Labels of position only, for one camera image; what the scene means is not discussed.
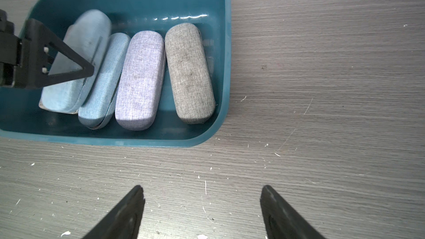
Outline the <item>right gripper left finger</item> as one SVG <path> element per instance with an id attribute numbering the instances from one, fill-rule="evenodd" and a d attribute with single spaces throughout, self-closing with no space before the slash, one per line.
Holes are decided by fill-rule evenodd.
<path id="1" fill-rule="evenodd" d="M 135 186 L 83 239 L 137 239 L 145 198 Z"/>

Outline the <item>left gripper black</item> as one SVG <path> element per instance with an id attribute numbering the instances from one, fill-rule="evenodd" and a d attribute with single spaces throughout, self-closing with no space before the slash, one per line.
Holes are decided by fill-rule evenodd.
<path id="1" fill-rule="evenodd" d="M 52 74 L 43 69 L 54 59 L 45 52 L 51 47 L 81 67 L 77 71 Z M 22 40 L 14 35 L 14 23 L 1 10 L 1 86 L 18 89 L 39 89 L 67 81 L 91 77 L 94 66 L 65 44 L 42 22 L 30 18 L 26 21 Z"/>

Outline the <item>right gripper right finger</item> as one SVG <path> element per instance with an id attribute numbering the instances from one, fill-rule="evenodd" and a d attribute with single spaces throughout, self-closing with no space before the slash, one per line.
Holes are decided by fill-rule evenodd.
<path id="1" fill-rule="evenodd" d="M 324 239 L 270 185 L 262 188 L 260 205 L 269 239 Z"/>

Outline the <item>beige glasses case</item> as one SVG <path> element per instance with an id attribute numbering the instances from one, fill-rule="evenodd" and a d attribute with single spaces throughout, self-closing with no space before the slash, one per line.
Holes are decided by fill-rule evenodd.
<path id="1" fill-rule="evenodd" d="M 74 26 L 74 25 L 70 25 L 70 26 L 67 28 L 67 31 L 66 31 L 66 33 L 65 33 L 65 37 L 67 37 L 67 36 L 68 36 L 68 34 L 69 34 L 69 32 L 72 30 L 73 26 Z M 50 111 L 48 108 L 46 108 L 46 107 L 43 105 L 42 99 L 40 99 L 38 106 L 39 106 L 39 108 L 41 108 L 41 109 L 43 109 L 43 110 Z"/>

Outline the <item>purple glasses case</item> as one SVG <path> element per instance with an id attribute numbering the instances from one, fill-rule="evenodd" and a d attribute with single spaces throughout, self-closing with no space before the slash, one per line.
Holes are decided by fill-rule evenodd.
<path id="1" fill-rule="evenodd" d="M 115 118 L 121 127 L 142 131 L 154 123 L 165 66 L 163 37 L 154 31 L 136 33 L 129 43 L 118 85 Z"/>

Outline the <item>grey glasses case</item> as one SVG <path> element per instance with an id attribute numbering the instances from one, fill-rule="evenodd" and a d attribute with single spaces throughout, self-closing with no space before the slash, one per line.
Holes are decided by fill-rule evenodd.
<path id="1" fill-rule="evenodd" d="M 199 29 L 191 23 L 171 27 L 165 48 L 176 112 L 186 124 L 201 124 L 216 102 Z"/>

